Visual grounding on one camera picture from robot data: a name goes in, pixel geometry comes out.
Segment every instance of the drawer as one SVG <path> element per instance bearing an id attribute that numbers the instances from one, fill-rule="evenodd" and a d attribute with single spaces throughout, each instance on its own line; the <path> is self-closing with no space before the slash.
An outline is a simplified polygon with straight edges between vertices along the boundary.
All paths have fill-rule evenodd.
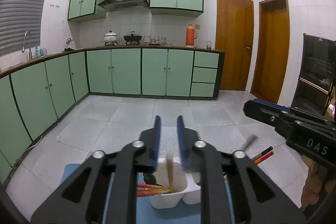
<path id="1" fill-rule="evenodd" d="M 190 96 L 212 97 L 215 84 L 192 83 Z"/>
<path id="2" fill-rule="evenodd" d="M 195 52 L 194 66 L 217 68 L 219 54 L 212 52 Z"/>
<path id="3" fill-rule="evenodd" d="M 194 67 L 193 82 L 215 83 L 217 69 Z"/>

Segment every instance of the tiled floor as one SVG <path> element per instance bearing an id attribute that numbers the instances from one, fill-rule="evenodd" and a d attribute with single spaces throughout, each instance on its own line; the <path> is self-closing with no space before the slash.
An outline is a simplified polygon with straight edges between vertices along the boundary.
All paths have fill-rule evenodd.
<path id="1" fill-rule="evenodd" d="M 246 117 L 242 111 L 247 92 L 221 91 L 216 101 L 159 100 L 88 96 L 77 105 L 27 155 L 9 182 L 7 192 L 19 210 L 30 219 L 33 211 L 59 185 L 64 166 L 81 163 L 91 151 L 120 150 L 162 118 L 160 156 L 179 155 L 176 118 L 183 115 L 186 127 L 218 150 L 231 153 L 251 133 L 259 137 L 247 151 L 250 157 L 274 147 L 274 155 L 261 169 L 299 207 L 308 168 L 271 126 Z"/>

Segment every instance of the glass jar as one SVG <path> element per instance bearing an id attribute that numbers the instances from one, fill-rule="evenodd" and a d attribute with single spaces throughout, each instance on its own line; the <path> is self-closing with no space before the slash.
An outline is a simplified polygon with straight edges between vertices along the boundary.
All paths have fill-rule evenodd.
<path id="1" fill-rule="evenodd" d="M 207 42 L 207 50 L 211 50 L 211 41 Z"/>

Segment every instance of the pot lid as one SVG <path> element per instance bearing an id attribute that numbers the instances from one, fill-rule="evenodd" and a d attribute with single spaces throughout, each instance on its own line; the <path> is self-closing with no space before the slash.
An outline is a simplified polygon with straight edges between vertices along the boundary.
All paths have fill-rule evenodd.
<path id="1" fill-rule="evenodd" d="M 131 32 L 130 34 L 124 35 L 125 37 L 139 37 L 140 34 L 136 34 L 135 32 Z"/>
<path id="2" fill-rule="evenodd" d="M 108 36 L 108 35 L 117 35 L 117 34 L 112 31 L 109 31 L 108 33 L 105 34 L 105 36 Z"/>

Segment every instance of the bottle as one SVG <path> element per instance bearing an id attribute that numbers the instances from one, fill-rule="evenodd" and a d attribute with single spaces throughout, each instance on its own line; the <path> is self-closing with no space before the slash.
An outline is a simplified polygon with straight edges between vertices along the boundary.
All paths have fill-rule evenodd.
<path id="1" fill-rule="evenodd" d="M 192 24 L 189 24 L 187 27 L 187 32 L 185 36 L 185 46 L 186 47 L 194 47 L 194 40 L 197 38 L 197 32 Z"/>
<path id="2" fill-rule="evenodd" d="M 207 50 L 211 50 L 211 41 L 207 42 Z"/>

